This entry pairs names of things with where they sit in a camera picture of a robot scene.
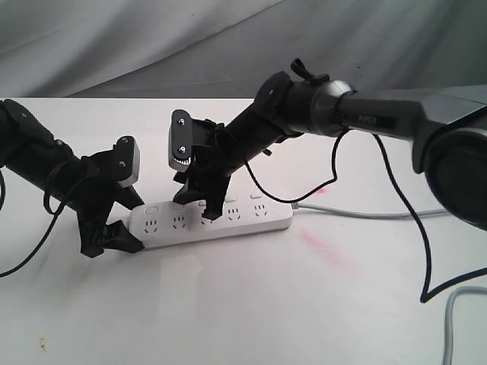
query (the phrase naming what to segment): gray backdrop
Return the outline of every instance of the gray backdrop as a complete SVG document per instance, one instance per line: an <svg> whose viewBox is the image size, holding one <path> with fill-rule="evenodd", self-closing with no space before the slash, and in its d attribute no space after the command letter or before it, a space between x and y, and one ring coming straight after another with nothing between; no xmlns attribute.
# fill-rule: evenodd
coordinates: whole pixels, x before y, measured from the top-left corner
<svg viewBox="0 0 487 365"><path fill-rule="evenodd" d="M269 5L261 2L247 9L247 16ZM288 70L295 57L312 71L362 90L487 84L486 15L483 0L283 0L171 56L160 50L160 60L96 86L69 93L69 87L54 83L27 94L253 97L266 78ZM205 29L196 25L201 18L193 19L193 27ZM103 66L109 70L108 38L105 47Z"/></svg>

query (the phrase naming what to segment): cable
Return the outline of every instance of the cable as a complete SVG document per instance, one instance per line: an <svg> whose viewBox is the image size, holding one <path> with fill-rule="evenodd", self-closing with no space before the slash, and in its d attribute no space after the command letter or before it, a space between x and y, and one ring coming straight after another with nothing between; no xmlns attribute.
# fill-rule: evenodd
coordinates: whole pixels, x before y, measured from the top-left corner
<svg viewBox="0 0 487 365"><path fill-rule="evenodd" d="M323 207L321 205L312 205L312 204L304 204L304 203L297 203L292 205L293 209L303 208L303 209L312 209L315 211L320 211L330 215L338 215L340 217L349 217L349 218L358 218L358 219L374 219L374 220L407 220L412 219L410 213L389 213L389 214L375 214L375 213L361 213L358 211L343 211L341 209L336 208L328 208ZM448 211L444 209L435 209L431 211L419 211L417 212L419 217L441 217L445 215L449 215Z"/></svg>
<svg viewBox="0 0 487 365"><path fill-rule="evenodd" d="M444 311L444 349L443 349L443 365L451 365L454 354L454 324L453 311L455 300L462 294L484 294L487 295L487 288L485 287L459 287L448 297L447 307Z"/></svg>
<svg viewBox="0 0 487 365"><path fill-rule="evenodd" d="M443 284L438 285L435 289L429 291L429 286L431 283L431 272L433 268L432 259L431 259L431 246L429 243L428 234L426 233L425 226L419 219L418 214L415 212L414 208L412 207L411 203L409 203L408 199L404 196L404 193L401 191L401 188L397 184L396 178L393 175L393 171L390 167L389 157L387 156L386 148L384 147L384 143L378 135L373 135L375 141L379 145L380 152L382 153L382 158L384 159L384 164L386 166L387 175L389 176L389 180L392 183L394 190L396 190L397 195L403 201L404 205L406 206L407 210L411 214L412 219L418 225L419 231L421 232L423 242L425 244L425 254L426 254L426 273L425 273L425 282L423 284L421 296L419 300L421 303L427 303L432 298L436 297L439 293L443 290L448 289L449 287L453 287L454 285L463 283L464 281L478 278L483 275L487 275L487 268L481 268L479 270L471 271L463 275L459 275L449 281L445 281Z"/></svg>
<svg viewBox="0 0 487 365"><path fill-rule="evenodd" d="M235 141L235 137L227 130L225 129L220 129L219 131L223 131L223 132L226 132L228 133ZM324 182L323 184L317 186L316 188L314 188L313 190L311 190L310 192L304 194L303 196L301 196L300 198L296 198L296 199L281 199L281 198L277 198L275 197L274 195L268 193L259 183L259 181L257 180L256 176L254 175L252 169L250 168L250 165L248 163L248 161L246 159L244 159L243 157L240 157L242 162L245 164L245 167L247 168L247 171L249 172L249 175L250 175L250 178L252 178L253 180L253 183L256 184L257 188L259 188L259 190L266 196L268 196L269 198L271 198L272 200L275 200L276 202L279 202L279 203L284 203L284 204L294 204L294 203L298 203L298 202L301 202L303 200L305 200L306 198L312 196L312 194L314 194L315 192L317 192L318 190L324 188L325 186L328 186L330 184L333 184L334 182L336 182L338 180L338 173L336 172L336 152L338 151L338 146L340 144L340 141L343 139L343 137L345 137L345 135L348 133L348 129L343 131L338 137L337 139L335 140L335 144L333 145L333 149L332 149L332 157L331 157L331 160L332 160L332 174L333 174L333 178Z"/></svg>
<svg viewBox="0 0 487 365"><path fill-rule="evenodd" d="M3 204L5 203L5 196L7 195L7 188L5 186L5 178L3 177L3 173L0 170L0 211L3 208Z"/></svg>
<svg viewBox="0 0 487 365"><path fill-rule="evenodd" d="M72 195L72 193L74 192L74 190L76 188L78 188L78 186L83 183L86 179L89 179L89 176L86 176L84 177L83 179L80 179L79 181L77 181L71 188L70 190L68 191L68 193L65 195L64 199L61 201L61 203L59 204L59 207L56 209L56 212L54 212L54 215L53 215L53 219L51 220L51 223L49 224L49 226L47 227L47 230L46 232L44 233L43 237L40 239L39 243L37 244L37 246L34 247L34 249L32 250L32 252L29 254L28 257L26 257L20 264L18 264L17 266L15 266L14 268L11 268L10 270L7 270L7 271L4 271L2 273L0 273L0 278L4 278L6 276L9 276L9 275L12 275L14 274L16 271L20 270L21 268L23 268L36 254L37 252L40 250L40 248L43 246L43 244L47 241L47 238L49 237L49 235L51 234L51 232L53 231L53 228L54 228L54 225L56 224L59 216L61 215L63 209L65 208L65 206L68 204L69 202L69 199Z"/></svg>

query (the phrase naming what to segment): power strip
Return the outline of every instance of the power strip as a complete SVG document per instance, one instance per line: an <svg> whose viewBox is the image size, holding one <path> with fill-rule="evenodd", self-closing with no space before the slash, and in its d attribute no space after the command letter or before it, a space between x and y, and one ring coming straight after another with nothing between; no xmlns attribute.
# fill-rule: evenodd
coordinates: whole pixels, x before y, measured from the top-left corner
<svg viewBox="0 0 487 365"><path fill-rule="evenodd" d="M260 193L227 195L223 215L216 221L202 218L205 201L178 205L173 202L141 205L130 214L130 233L146 249L216 240L291 225L292 207Z"/></svg>

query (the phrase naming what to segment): black cable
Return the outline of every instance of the black cable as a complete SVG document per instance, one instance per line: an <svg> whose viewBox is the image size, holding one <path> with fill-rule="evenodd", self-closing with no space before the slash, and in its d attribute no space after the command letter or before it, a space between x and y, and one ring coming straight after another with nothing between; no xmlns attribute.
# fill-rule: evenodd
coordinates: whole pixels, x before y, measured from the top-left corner
<svg viewBox="0 0 487 365"><path fill-rule="evenodd" d="M0 170L0 210L3 208L6 195L7 195L7 188L5 186L5 178L3 177L3 173Z"/></svg>
<svg viewBox="0 0 487 365"><path fill-rule="evenodd" d="M89 176L83 178L83 179L80 179L79 181L76 182L76 184L74 184L70 190L68 191L68 193L65 195L64 199L62 200L62 202L59 204L59 207L56 209L55 212L53 212L53 219L51 220L51 223L49 224L49 226L47 227L47 230L46 232L44 233L43 235L43 238L40 239L39 243L37 244L36 247L34 247L34 249L32 250L32 252L29 254L28 257L26 257L20 264L18 264L17 266L15 266L14 268L11 268L10 270L7 270L7 271L4 271L2 273L0 273L0 278L4 278L5 276L9 276L9 275L12 275L14 274L16 271L20 270L21 268L23 268L36 254L37 252L40 250L40 248L43 246L43 244L47 241L47 238L49 237L49 235L51 234L51 232L53 231L53 228L54 228L54 225L56 224L59 216L61 215L63 209L65 208L65 206L68 204L69 202L69 199L72 195L72 193L74 192L74 190L76 188L78 188L78 186L83 183L86 179L88 179Z"/></svg>
<svg viewBox="0 0 487 365"><path fill-rule="evenodd" d="M412 207L411 203L409 203L408 199L404 196L404 193L401 191L401 188L397 184L396 178L393 175L393 171L390 167L389 157L387 156L386 148L384 147L384 143L378 135L373 135L377 144L379 145L380 152L382 153L382 158L384 159L384 164L386 166L387 175L389 176L389 180L392 183L394 190L396 190L397 195L403 201L404 205L406 206L407 210L411 214L412 218L418 225L419 231L421 232L423 242L425 244L425 254L426 254L426 273L425 273L425 283L423 284L421 296L419 300L421 303L427 303L429 300L436 297L439 293L443 290L448 289L449 287L453 287L454 285L463 283L464 281L478 278L483 275L487 275L487 268L481 268L479 270L471 271L463 275L459 275L449 281L445 281L443 284L438 285L435 289L429 291L429 286L431 283L431 272L433 270L433 263L431 259L431 247L429 243L428 234L426 233L425 226L421 222L421 219L418 217L417 213L415 212L414 208Z"/></svg>
<svg viewBox="0 0 487 365"><path fill-rule="evenodd" d="M220 129L216 132L225 132L227 133L229 136L231 136L234 141L237 143L237 139L227 130L225 129ZM271 198L272 200L275 200L276 202L279 202L279 203L284 203L284 204L294 204L294 203L298 203L298 202L301 202L302 200L305 200L306 198L310 197L312 194L314 194L315 192L317 192L318 190L324 188L325 186L328 186L330 184L333 184L334 182L336 182L336 180L338 180L338 173L336 172L336 152L338 151L338 146L340 144L340 141L343 139L343 137L348 133L348 129L343 131L338 137L337 139L335 140L335 144L333 145L333 149L332 149L332 174L333 174L333 178L324 182L323 184L317 186L316 188L314 188L313 190L311 190L310 192L304 194L303 196L301 196L300 198L296 198L296 199L290 199L290 200L286 200L286 199L281 199L281 198L277 198L276 196L270 194L269 192L267 192L259 183L259 181L257 180L256 176L254 175L252 169L250 168L250 165L249 165L249 162L243 157L243 156L240 156L240 159L242 160L242 162L245 164L245 167L247 168L247 171L249 172L250 174L250 177L252 178L253 180L253 183L256 184L257 188L259 188L259 190L266 196L268 196L269 198Z"/></svg>

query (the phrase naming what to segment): gray power cable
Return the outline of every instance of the gray power cable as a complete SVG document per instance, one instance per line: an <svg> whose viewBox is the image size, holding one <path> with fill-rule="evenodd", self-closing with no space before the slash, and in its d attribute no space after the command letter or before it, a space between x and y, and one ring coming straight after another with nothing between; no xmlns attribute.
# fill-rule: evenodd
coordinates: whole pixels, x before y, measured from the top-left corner
<svg viewBox="0 0 487 365"><path fill-rule="evenodd" d="M361 213L358 211L343 211L342 209L328 208L328 207L323 207L321 205L312 205L312 204L304 204L304 203L293 204L292 207L293 209L299 209L299 208L312 209L315 211L321 211L326 214L338 215L340 217L358 218L358 219L375 219L375 220L390 220L390 221L412 219L412 216L409 212L393 213L393 214ZM450 213L448 213L444 209L435 209L431 211L418 211L419 217L442 217L449 214Z"/></svg>
<svg viewBox="0 0 487 365"><path fill-rule="evenodd" d="M485 287L459 287L448 297L447 307L444 311L444 350L443 365L451 365L454 354L454 324L453 311L454 303L458 296L462 294L484 294L487 295Z"/></svg>

